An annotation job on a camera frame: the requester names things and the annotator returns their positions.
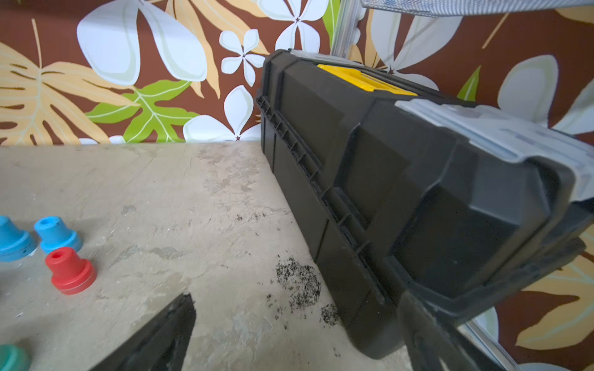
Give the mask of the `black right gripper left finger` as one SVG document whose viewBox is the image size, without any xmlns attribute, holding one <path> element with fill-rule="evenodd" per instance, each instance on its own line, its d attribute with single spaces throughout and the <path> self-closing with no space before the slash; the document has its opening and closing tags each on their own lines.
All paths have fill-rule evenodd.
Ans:
<svg viewBox="0 0 594 371">
<path fill-rule="evenodd" d="M 181 370 L 195 321 L 192 296 L 182 293 L 91 370 Z"/>
</svg>

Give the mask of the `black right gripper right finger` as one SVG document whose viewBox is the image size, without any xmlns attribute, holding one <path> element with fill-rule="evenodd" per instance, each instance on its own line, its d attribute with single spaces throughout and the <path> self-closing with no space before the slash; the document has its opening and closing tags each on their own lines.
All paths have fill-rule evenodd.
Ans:
<svg viewBox="0 0 594 371">
<path fill-rule="evenodd" d="M 414 370 L 502 369 L 410 292 L 400 298 L 398 321 Z"/>
</svg>

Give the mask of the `red stamp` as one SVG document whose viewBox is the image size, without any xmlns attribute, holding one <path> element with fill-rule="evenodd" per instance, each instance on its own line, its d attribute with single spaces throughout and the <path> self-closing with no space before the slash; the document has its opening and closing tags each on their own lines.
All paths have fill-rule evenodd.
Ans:
<svg viewBox="0 0 594 371">
<path fill-rule="evenodd" d="M 45 263 L 52 272 L 52 285 L 64 295 L 83 292 L 97 278 L 94 265 L 89 260 L 80 258 L 71 247 L 62 247 L 51 252 Z"/>
</svg>

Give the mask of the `green stamp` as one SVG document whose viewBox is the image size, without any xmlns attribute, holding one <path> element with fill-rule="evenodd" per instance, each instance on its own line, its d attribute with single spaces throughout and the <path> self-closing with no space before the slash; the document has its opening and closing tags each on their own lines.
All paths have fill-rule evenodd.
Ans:
<svg viewBox="0 0 594 371">
<path fill-rule="evenodd" d="M 26 351 L 15 345 L 0 346 L 1 371 L 29 371 L 31 360 Z"/>
</svg>

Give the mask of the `blue stamp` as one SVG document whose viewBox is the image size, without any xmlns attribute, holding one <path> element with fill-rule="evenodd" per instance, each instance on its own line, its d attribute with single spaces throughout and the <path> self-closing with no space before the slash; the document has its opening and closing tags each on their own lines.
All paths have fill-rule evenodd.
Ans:
<svg viewBox="0 0 594 371">
<path fill-rule="evenodd" d="M 7 216 L 1 216 L 0 244 L 1 262 L 18 261 L 37 248 L 31 234 L 20 230 Z"/>
<path fill-rule="evenodd" d="M 40 237 L 40 248 L 50 254 L 63 247 L 79 252 L 83 241 L 75 230 L 71 230 L 58 216 L 48 216 L 38 220 L 34 229 Z"/>
</svg>

